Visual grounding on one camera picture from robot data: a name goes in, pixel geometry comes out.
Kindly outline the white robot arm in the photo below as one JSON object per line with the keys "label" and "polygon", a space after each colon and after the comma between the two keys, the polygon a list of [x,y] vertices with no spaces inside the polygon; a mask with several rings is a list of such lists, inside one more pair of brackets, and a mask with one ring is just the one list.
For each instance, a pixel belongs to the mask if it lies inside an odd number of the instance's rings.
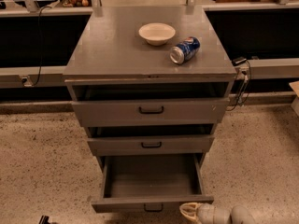
{"label": "white robot arm", "polygon": [[256,224],[250,211],[241,205],[229,210],[209,203],[184,203],[179,211],[194,224]]}

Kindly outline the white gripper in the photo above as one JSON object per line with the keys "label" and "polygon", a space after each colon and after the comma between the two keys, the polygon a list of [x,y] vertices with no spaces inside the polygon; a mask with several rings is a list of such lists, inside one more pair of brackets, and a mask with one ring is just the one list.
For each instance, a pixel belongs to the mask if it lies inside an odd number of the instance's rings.
{"label": "white gripper", "polygon": [[229,210],[209,203],[184,203],[179,211],[195,224],[232,224]]}

